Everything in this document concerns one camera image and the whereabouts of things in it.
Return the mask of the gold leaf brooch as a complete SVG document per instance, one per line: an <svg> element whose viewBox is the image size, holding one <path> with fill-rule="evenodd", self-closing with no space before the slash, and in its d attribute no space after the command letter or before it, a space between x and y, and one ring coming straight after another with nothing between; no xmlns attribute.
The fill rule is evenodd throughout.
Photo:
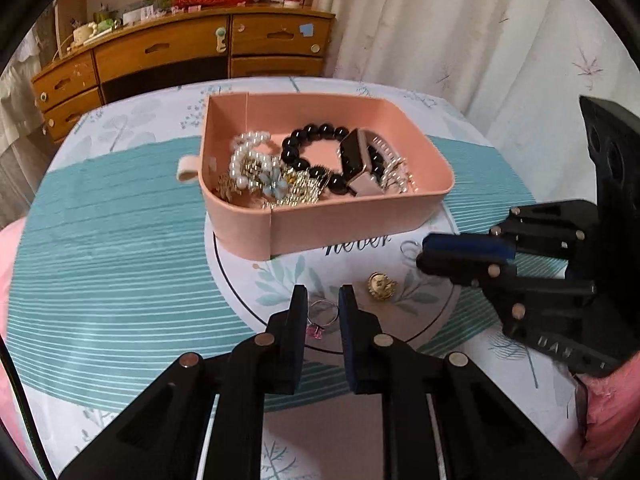
<svg viewBox="0 0 640 480"><path fill-rule="evenodd" d="M247 195L262 208L314 204L328 186L324 167L296 170L277 157L237 159L218 177L216 194L228 203Z"/></svg>

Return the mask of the wooden desk with drawers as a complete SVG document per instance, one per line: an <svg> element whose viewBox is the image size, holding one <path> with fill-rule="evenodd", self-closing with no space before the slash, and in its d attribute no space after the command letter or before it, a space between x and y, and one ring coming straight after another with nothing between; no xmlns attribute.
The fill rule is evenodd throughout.
<svg viewBox="0 0 640 480"><path fill-rule="evenodd" d="M32 78L43 132L60 145L90 110L153 90L208 80L319 77L335 16L252 4L122 26Z"/></svg>

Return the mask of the white floral curtain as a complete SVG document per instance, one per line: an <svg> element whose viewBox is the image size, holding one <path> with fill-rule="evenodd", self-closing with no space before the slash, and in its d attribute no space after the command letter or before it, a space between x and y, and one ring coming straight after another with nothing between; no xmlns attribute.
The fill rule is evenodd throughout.
<svg viewBox="0 0 640 480"><path fill-rule="evenodd" d="M449 102L537 200L596 196L579 100L639 107L639 71L588 0L314 0L326 73Z"/></svg>

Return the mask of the pink quilt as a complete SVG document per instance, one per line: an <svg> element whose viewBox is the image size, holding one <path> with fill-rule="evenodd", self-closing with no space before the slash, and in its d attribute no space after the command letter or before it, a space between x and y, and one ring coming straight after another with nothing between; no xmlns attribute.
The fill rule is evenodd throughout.
<svg viewBox="0 0 640 480"><path fill-rule="evenodd" d="M9 292L26 220L1 230L1 335L8 331ZM597 476L612 464L639 422L639 357L605 378L582 378L587 388L586 444L582 458Z"/></svg>

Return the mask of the teal white tree tablecloth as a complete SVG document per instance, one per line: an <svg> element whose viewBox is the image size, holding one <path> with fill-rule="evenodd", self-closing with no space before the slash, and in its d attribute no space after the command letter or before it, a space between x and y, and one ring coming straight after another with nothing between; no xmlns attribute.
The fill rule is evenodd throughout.
<svg viewBox="0 0 640 480"><path fill-rule="evenodd" d="M275 258L243 260L214 239L200 189L176 178L200 147L206 101L244 91L375 96L399 106L444 154L456 185L412 232ZM61 471L187 351L216 356L265 327L308 289L328 328L310 344L294 396L266 401L265 479L377 479L381 401L353 396L332 322L338 289L383 330L433 356L466 353L569 459L580 448L574 387L555 364L501 333L478 292L421 275L413 261L433 231L483 232L530 193L500 154L442 99L377 84L277 78L194 84L87 114L40 185L17 249L8 346L52 468ZM374 272L397 282L376 301Z"/></svg>

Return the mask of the smartwatch with pink band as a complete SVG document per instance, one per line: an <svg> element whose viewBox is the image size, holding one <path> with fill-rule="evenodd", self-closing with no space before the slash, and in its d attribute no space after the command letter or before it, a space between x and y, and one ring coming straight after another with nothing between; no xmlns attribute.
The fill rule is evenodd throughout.
<svg viewBox="0 0 640 480"><path fill-rule="evenodd" d="M346 190L353 196L414 191L406 160L378 133L356 128L341 140L340 162Z"/></svg>

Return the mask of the pink jewelry tray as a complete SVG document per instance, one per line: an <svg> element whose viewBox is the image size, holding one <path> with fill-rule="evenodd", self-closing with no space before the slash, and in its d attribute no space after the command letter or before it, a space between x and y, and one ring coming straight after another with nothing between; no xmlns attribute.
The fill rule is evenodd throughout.
<svg viewBox="0 0 640 480"><path fill-rule="evenodd" d="M206 102L198 181L213 233L247 260L412 231L454 188L425 132L383 99L229 93Z"/></svg>

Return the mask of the blue flower brooch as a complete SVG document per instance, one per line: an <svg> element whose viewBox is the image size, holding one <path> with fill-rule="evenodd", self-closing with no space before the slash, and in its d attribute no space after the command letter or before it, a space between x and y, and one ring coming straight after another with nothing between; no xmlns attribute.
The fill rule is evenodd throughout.
<svg viewBox="0 0 640 480"><path fill-rule="evenodd" d="M262 197L270 204L284 200L288 196L288 181L280 166L264 169L258 174Z"/></svg>

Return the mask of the gold round brooch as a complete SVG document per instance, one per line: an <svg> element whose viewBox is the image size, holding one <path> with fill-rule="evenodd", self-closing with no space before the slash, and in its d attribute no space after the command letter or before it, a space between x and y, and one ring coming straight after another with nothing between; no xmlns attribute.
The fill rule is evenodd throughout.
<svg viewBox="0 0 640 480"><path fill-rule="evenodd" d="M395 295L397 282L382 272L372 273L367 281L369 295L376 301L391 300Z"/></svg>

